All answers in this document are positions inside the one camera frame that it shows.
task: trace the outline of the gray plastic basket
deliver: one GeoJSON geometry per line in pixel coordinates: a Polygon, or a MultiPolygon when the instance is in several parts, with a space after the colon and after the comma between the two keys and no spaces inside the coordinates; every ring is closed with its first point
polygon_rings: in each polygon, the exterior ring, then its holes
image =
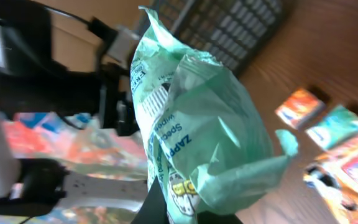
{"type": "MultiPolygon", "coordinates": [[[[151,8],[171,33],[190,47],[213,54],[238,75],[277,30],[280,0],[161,0],[151,8]]],[[[144,17],[137,33],[149,27],[144,17]]]]}

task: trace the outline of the green plastic bag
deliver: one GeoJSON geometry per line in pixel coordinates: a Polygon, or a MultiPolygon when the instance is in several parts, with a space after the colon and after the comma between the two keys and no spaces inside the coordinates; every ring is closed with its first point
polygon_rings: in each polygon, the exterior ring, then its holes
{"type": "Polygon", "coordinates": [[[131,65],[136,120],[171,223],[235,213],[280,182],[296,147],[274,157],[246,89],[208,52],[176,40],[146,9],[151,26],[131,65]]]}

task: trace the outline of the plastic crate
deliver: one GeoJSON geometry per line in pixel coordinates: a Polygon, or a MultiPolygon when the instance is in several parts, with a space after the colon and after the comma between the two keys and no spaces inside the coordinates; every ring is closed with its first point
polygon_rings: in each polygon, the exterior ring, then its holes
{"type": "MultiPolygon", "coordinates": [[[[277,30],[280,0],[160,0],[152,9],[171,33],[190,47],[213,54],[238,75],[277,30]]],[[[145,16],[137,33],[149,27],[145,16]]]]}

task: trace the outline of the brown table surface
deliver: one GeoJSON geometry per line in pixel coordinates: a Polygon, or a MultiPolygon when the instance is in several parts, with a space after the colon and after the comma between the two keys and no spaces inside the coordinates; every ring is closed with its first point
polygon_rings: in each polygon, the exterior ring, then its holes
{"type": "Polygon", "coordinates": [[[299,155],[280,188],[237,216],[244,223],[336,223],[323,199],[302,181],[303,168],[319,147],[305,134],[337,104],[358,106],[358,0],[298,1],[292,14],[240,76],[277,153],[276,129],[288,129],[300,143],[299,155]],[[331,97],[327,108],[300,130],[285,125],[274,110],[298,87],[317,86],[331,97]]]}

